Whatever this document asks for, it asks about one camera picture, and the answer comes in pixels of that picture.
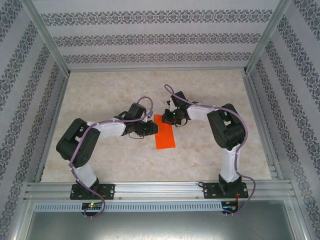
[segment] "black bracket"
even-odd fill
[[[219,182],[199,182],[198,186],[203,188],[203,196],[205,199],[247,199],[249,197],[247,185],[241,182],[237,188],[232,191],[223,193],[219,187]]]
[[[113,200],[115,196],[115,184],[100,183],[95,190],[104,200]],[[100,198],[84,189],[79,184],[73,184],[70,193],[71,200],[100,200]]]

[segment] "wallpaper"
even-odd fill
[[[0,240],[33,182],[65,78],[19,0],[0,0]]]
[[[311,239],[320,239],[319,13],[317,1],[292,1],[251,72]]]
[[[279,0],[35,0],[71,70],[244,67]]]

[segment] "beige floor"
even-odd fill
[[[127,111],[141,96],[154,101],[154,113],[162,115],[170,84],[190,101],[222,106],[231,103],[243,117],[249,138],[241,155],[240,171],[257,180],[271,179],[265,154],[239,70],[130,71],[72,73],[56,125],[43,182],[73,182],[68,162],[56,152],[56,144],[76,118],[95,122]],[[142,104],[149,107],[148,101]],[[156,150],[155,137],[142,140],[112,137],[97,143],[90,159],[100,181],[200,181],[217,180],[221,149],[210,126],[189,121],[173,128],[176,148]]]

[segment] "purple cable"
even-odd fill
[[[245,178],[245,179],[249,179],[253,182],[253,189],[252,189],[252,192],[250,194],[250,196],[248,197],[247,201],[244,203],[244,205],[242,206],[242,208],[240,208],[237,212],[234,213],[234,215],[238,214],[240,211],[242,211],[242,209],[244,209],[247,204],[249,203],[250,199],[253,197],[254,193],[255,193],[255,190],[256,190],[256,181],[250,177],[250,176],[245,176],[245,175],[242,175],[239,171],[238,171],[238,166],[237,166],[237,161],[238,161],[238,152],[239,150],[242,148],[242,146],[246,143],[247,139],[248,139],[248,127],[245,123],[245,121],[242,119],[242,117],[240,117],[236,112],[230,110],[230,109],[227,109],[227,108],[224,108],[224,107],[220,107],[220,106],[209,106],[209,105],[204,105],[204,104],[199,104],[199,103],[193,103],[191,101],[188,101],[186,99],[183,99],[182,97],[179,97],[178,95],[175,95],[175,92],[174,92],[174,89],[168,85],[168,84],[165,84],[164,85],[164,88],[165,90],[167,90],[171,95],[175,96],[177,99],[180,99],[181,101],[184,101],[186,102],[187,104],[190,104],[190,105],[195,105],[195,106],[198,106],[198,107],[202,107],[202,108],[207,108],[207,109],[217,109],[217,110],[223,110],[223,111],[226,111],[226,112],[229,112],[231,113],[232,115],[235,115],[239,120],[240,122],[242,123],[243,127],[244,127],[244,132],[245,132],[245,136],[244,136],[244,140],[243,142],[240,144],[240,146],[235,150],[235,157],[234,157],[234,169],[235,169],[235,172],[242,178]]]
[[[105,201],[105,199],[104,199],[99,193],[97,193],[96,191],[93,191],[92,189],[90,189],[89,187],[87,187],[82,181],[80,181],[80,179],[78,178],[78,176],[77,176],[77,174],[76,174],[76,172],[75,172],[75,168],[74,168],[74,166],[73,166],[73,162],[74,162],[74,160],[75,160],[75,158],[76,158],[76,156],[77,156],[77,154],[78,154],[78,152],[79,152],[79,149],[80,149],[80,147],[81,147],[81,144],[83,143],[83,141],[84,141],[84,139],[85,139],[85,136],[88,134],[89,130],[92,129],[93,127],[99,125],[99,124],[105,124],[105,123],[133,123],[133,122],[142,121],[142,120],[145,119],[146,117],[151,117],[152,114],[153,114],[154,102],[152,101],[152,99],[151,99],[150,97],[148,97],[148,96],[143,96],[143,97],[141,97],[141,98],[137,101],[137,103],[139,103],[142,99],[149,99],[149,100],[150,100],[150,103],[151,103],[151,107],[150,107],[150,109],[149,109],[149,112],[147,112],[146,115],[144,115],[144,116],[142,116],[142,117],[140,117],[140,118],[138,118],[138,119],[133,119],[133,120],[116,120],[116,119],[115,119],[115,120],[110,120],[110,119],[109,119],[109,120],[104,120],[104,121],[95,122],[95,123],[93,123],[92,125],[90,125],[90,126],[84,131],[84,133],[83,133],[83,135],[82,135],[82,138],[80,139],[78,145],[77,145],[76,148],[75,148],[75,151],[74,151],[74,153],[73,153],[73,155],[72,155],[72,157],[71,157],[71,159],[70,159],[70,162],[69,162],[69,164],[68,164],[68,166],[69,166],[70,169],[71,169],[72,175],[75,177],[75,180],[76,180],[82,187],[84,187],[86,190],[88,190],[89,192],[93,193],[93,194],[96,195],[97,197],[99,197],[99,198],[101,199],[102,204],[103,204],[103,207],[102,207],[101,211],[99,211],[99,212],[98,212],[96,215],[94,215],[94,216],[88,216],[88,215],[86,215],[87,209],[85,209],[84,212],[83,212],[85,218],[90,217],[90,219],[93,219],[93,218],[96,218],[96,217],[98,217],[99,215],[101,215],[101,214],[104,212],[104,210],[106,209],[106,201]]]

